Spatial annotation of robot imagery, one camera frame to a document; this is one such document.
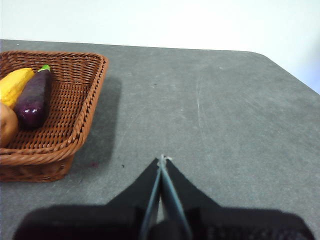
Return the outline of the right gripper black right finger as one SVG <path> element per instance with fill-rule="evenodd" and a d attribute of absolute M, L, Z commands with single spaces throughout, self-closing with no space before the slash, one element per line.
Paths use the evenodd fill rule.
<path fill-rule="evenodd" d="M 226 207 L 192 184 L 168 160 L 166 171 L 195 240 L 312 240 L 298 215 L 277 209 Z"/>

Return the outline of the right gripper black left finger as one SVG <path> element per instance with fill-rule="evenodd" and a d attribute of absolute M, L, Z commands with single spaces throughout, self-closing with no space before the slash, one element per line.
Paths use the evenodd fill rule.
<path fill-rule="evenodd" d="M 28 213 L 15 240 L 141 240 L 157 219 L 160 169 L 154 159 L 138 178 L 103 205 L 54 205 Z"/>

